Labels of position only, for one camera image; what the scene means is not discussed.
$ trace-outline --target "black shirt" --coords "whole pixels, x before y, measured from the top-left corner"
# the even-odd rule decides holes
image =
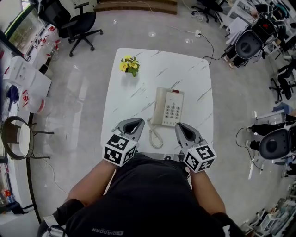
[[[70,200],[54,216],[69,237],[223,237],[226,225],[231,237],[244,236],[226,214],[211,216],[199,206],[180,165],[137,153],[116,171],[106,195],[86,207]]]

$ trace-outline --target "coiled phone cord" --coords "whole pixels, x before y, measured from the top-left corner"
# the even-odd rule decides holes
[[[149,129],[149,142],[150,142],[150,145],[155,149],[161,148],[163,146],[163,140],[162,140],[161,136],[159,135],[159,133],[157,131],[155,131],[156,126],[154,126],[154,127],[152,126],[149,118],[147,119],[147,124],[150,127],[150,129]],[[154,142],[152,141],[152,132],[156,135],[156,137],[160,141],[160,145],[155,145]]]

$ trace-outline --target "office chair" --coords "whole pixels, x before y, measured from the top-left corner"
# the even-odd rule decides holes
[[[200,12],[205,15],[205,17],[207,19],[206,23],[209,22],[209,16],[213,17],[215,19],[215,22],[217,22],[217,18],[215,16],[213,16],[212,14],[210,14],[210,10],[213,10],[215,12],[223,12],[223,9],[221,7],[221,4],[223,3],[223,1],[221,2],[220,5],[218,3],[216,3],[215,0],[197,0],[197,1],[200,2],[201,5],[205,6],[205,9],[202,9],[197,6],[191,6],[192,9],[196,8],[198,10],[198,11],[192,11],[191,14],[195,15],[196,12]]]
[[[271,81],[274,83],[274,87],[269,87],[270,90],[275,90],[277,92],[277,101],[275,103],[281,102],[283,100],[282,95],[284,94],[287,100],[289,100],[292,97],[292,92],[294,92],[293,87],[296,87],[296,82],[294,84],[291,84],[290,82],[287,82],[285,78],[278,77],[278,83],[275,82],[273,78],[271,78]]]
[[[70,13],[62,6],[59,0],[42,0],[40,3],[39,17],[55,26],[59,37],[69,38],[70,44],[76,40],[70,51],[70,57],[73,56],[73,50],[81,40],[87,42],[91,46],[91,51],[94,51],[94,46],[88,41],[86,36],[97,32],[100,32],[101,35],[103,34],[102,30],[88,32],[96,20],[95,12],[83,13],[83,7],[88,4],[89,2],[86,2],[76,6],[75,9],[79,8],[80,14],[71,18]]]
[[[291,84],[290,82],[287,82],[286,78],[289,78],[291,74],[293,73],[295,62],[292,61],[287,66],[282,67],[278,72],[282,74],[278,75],[277,81],[280,85],[277,85],[275,80],[271,78],[271,81],[274,83],[275,87],[269,87],[270,90],[275,90],[277,92],[277,101],[275,103],[281,102],[283,100],[282,94],[285,95],[287,100],[289,100],[292,97],[292,92],[294,92],[293,87],[296,87],[296,82],[294,84]]]

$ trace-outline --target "telephone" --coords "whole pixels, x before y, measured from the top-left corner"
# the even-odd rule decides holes
[[[176,123],[181,121],[181,113],[183,106],[184,92],[174,89],[158,87],[156,89],[156,100],[154,113],[151,119],[147,119],[147,124],[150,127],[149,141],[153,148],[159,149],[163,146],[163,140],[159,133],[155,130],[156,126],[163,125],[174,127]],[[156,135],[160,144],[155,145],[152,141],[152,133]]]

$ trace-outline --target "power outlet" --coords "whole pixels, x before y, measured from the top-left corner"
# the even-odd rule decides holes
[[[196,38],[200,38],[200,35],[199,35],[200,33],[201,33],[200,30],[196,30],[196,31],[195,31],[195,37],[196,37]]]

